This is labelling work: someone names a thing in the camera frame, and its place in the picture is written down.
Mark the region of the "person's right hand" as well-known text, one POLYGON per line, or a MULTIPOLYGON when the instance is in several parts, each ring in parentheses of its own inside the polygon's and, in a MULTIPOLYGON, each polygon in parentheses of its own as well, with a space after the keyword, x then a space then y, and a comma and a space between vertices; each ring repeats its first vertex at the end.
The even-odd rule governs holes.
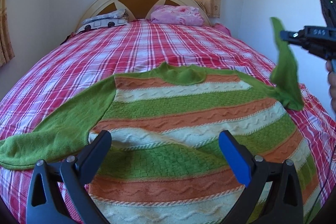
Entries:
POLYGON ((331 61, 326 62, 326 69, 328 71, 328 83, 329 83, 329 94, 331 97, 331 108, 333 111, 336 111, 336 77, 335 73, 333 72, 333 67, 331 61))

